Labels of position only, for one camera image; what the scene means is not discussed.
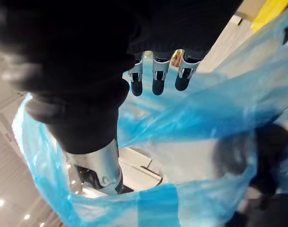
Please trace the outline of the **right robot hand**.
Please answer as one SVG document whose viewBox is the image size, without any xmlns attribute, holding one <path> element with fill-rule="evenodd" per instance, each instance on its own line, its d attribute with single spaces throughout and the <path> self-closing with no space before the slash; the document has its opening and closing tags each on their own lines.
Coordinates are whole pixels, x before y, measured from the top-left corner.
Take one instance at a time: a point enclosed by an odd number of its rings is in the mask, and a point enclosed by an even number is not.
<svg viewBox="0 0 288 227">
<path fill-rule="evenodd" d="M 26 110 L 46 125 L 82 182 L 106 194 L 123 186 L 117 120 L 128 92 L 142 93 L 145 51 L 155 95 L 173 53 L 183 50 L 175 87 L 199 63 L 239 0 L 0 0 L 3 79 L 32 94 Z"/>
</svg>

